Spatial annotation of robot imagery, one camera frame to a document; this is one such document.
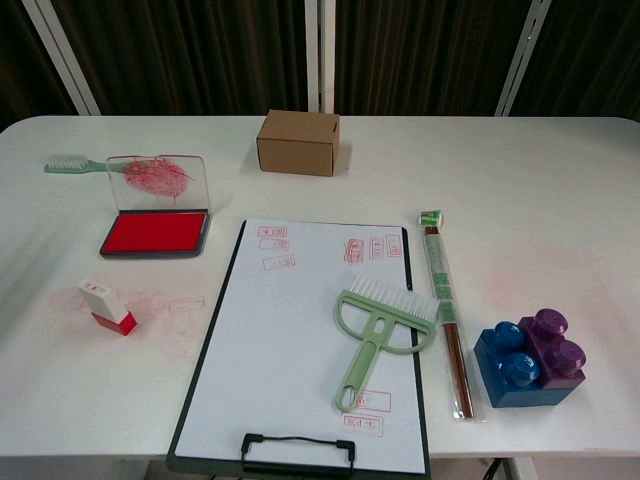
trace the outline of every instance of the blue building block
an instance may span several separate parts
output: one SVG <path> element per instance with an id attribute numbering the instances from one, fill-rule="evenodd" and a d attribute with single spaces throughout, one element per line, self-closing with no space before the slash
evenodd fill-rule
<path id="1" fill-rule="evenodd" d="M 543 389 L 536 359 L 525 352 L 525 333 L 511 322 L 483 330 L 473 349 L 495 408 L 557 405 L 573 388 Z"/>

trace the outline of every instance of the paper sheet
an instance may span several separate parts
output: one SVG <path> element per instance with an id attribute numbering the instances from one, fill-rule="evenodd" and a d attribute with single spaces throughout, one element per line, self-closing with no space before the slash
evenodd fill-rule
<path id="1" fill-rule="evenodd" d="M 238 461 L 245 433 L 300 435 L 353 440 L 356 469 L 424 473 L 412 355 L 381 352 L 361 408 L 334 403 L 359 346 L 334 305 L 359 273 L 406 288 L 401 228 L 247 220 L 176 455 Z M 347 465 L 344 450 L 295 442 L 247 459 Z"/>

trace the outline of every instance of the building block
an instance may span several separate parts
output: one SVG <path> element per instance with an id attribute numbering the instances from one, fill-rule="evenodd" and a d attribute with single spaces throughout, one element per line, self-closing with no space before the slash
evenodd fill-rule
<path id="1" fill-rule="evenodd" d="M 544 308 L 535 317 L 522 318 L 518 325 L 525 331 L 526 352 L 538 360 L 543 389 L 576 388 L 584 381 L 581 368 L 587 356 L 564 338 L 569 324 L 560 312 Z"/>
<path id="2" fill-rule="evenodd" d="M 474 353 L 495 408 L 556 405 L 573 388 L 542 388 L 539 359 L 525 351 L 527 332 L 511 322 L 483 330 Z"/>

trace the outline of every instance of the green brush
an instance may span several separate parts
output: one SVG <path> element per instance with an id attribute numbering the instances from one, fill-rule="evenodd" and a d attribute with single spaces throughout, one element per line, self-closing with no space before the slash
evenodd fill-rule
<path id="1" fill-rule="evenodd" d="M 342 318 L 344 304 L 369 312 L 369 320 L 362 333 L 345 323 Z M 438 312 L 438 305 L 439 300 L 435 298 L 426 298 L 364 275 L 356 277 L 349 290 L 342 291 L 336 303 L 336 320 L 345 332 L 360 340 L 360 347 L 336 396 L 336 405 L 341 411 L 350 412 L 356 406 L 380 350 L 407 355 L 427 345 L 436 331 L 433 319 Z M 389 345 L 396 324 L 417 330 L 423 339 L 407 348 Z"/>
<path id="2" fill-rule="evenodd" d="M 113 163 L 109 165 L 112 172 L 122 173 L 131 162 Z M 89 173 L 106 172 L 107 164 L 94 162 L 83 155 L 52 155 L 44 166 L 46 173 Z"/>

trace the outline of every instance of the white bristles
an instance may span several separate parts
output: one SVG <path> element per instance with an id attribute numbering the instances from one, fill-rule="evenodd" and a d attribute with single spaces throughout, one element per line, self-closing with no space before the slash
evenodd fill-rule
<path id="1" fill-rule="evenodd" d="M 51 155 L 47 160 L 50 168 L 64 168 L 67 170 L 81 170 L 89 163 L 83 155 Z"/>
<path id="2" fill-rule="evenodd" d="M 433 321 L 438 311 L 438 300 L 418 295 L 403 288 L 358 275 L 350 289 L 363 297 L 388 305 L 410 315 Z"/>

